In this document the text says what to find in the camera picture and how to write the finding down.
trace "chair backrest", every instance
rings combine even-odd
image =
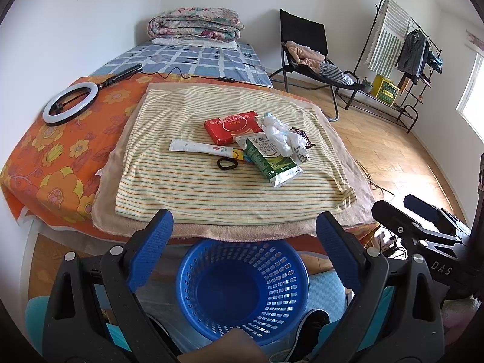
[[[281,40],[293,41],[299,45],[317,50],[322,55],[328,55],[328,44],[324,25],[308,19],[291,15],[281,9]]]

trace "orange floral tablecloth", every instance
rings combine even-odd
[[[101,83],[107,77],[90,76],[75,83]],[[156,82],[221,84],[216,79],[183,79],[175,74],[167,79],[158,75],[136,74],[100,90],[93,105],[66,124],[48,127],[40,114],[15,147],[0,174],[2,191],[15,219],[19,220],[27,208],[52,227],[69,227],[101,239],[127,240],[101,232],[93,226],[91,211],[100,179],[96,172],[105,166],[148,84]],[[282,94],[276,89],[248,83],[224,85]],[[352,229],[357,237],[363,239],[376,229],[376,224]]]

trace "yellow box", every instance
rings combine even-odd
[[[375,98],[378,98],[380,101],[393,105],[398,91],[400,91],[400,89],[389,79],[377,75],[373,81],[373,89],[370,94]]]

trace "silver screw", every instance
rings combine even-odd
[[[366,253],[373,258],[376,258],[378,255],[380,255],[380,251],[378,251],[375,247],[367,248]]]
[[[121,246],[114,246],[110,249],[111,255],[119,255],[123,252],[123,248]]]
[[[76,257],[76,253],[74,251],[69,251],[66,255],[64,255],[64,259],[66,261],[72,261]]]
[[[419,253],[413,254],[413,260],[417,263],[423,263],[425,261],[424,257],[422,257]]]

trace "white pillow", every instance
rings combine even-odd
[[[231,42],[217,42],[204,38],[153,38],[154,45],[173,45],[173,46],[201,46],[206,48],[221,48],[221,49],[238,49],[236,41]]]

